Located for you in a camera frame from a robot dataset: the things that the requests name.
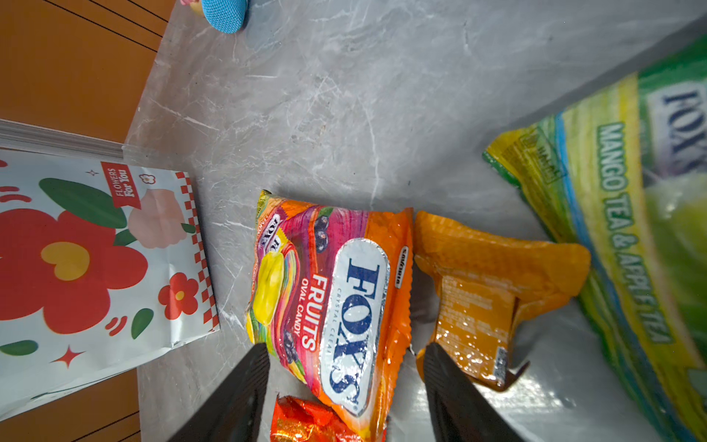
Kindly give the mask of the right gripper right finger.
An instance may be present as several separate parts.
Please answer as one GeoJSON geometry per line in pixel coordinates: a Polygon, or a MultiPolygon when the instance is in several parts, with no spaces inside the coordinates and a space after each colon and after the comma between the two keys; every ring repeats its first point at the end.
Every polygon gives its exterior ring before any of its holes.
{"type": "Polygon", "coordinates": [[[423,382],[437,441],[523,441],[437,343],[425,348],[423,382]]]}

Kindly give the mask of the white floral paper bag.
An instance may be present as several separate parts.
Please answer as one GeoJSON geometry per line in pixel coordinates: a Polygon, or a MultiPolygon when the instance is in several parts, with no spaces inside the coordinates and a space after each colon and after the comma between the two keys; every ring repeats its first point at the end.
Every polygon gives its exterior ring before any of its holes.
{"type": "Polygon", "coordinates": [[[1,416],[214,333],[184,171],[1,153],[1,416]]]}

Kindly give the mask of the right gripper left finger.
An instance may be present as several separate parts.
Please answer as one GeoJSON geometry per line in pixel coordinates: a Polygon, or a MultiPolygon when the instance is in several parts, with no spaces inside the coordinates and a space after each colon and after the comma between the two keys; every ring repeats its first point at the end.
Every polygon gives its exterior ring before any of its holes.
{"type": "Polygon", "coordinates": [[[255,441],[270,371],[265,344],[256,344],[172,441],[255,441]]]}

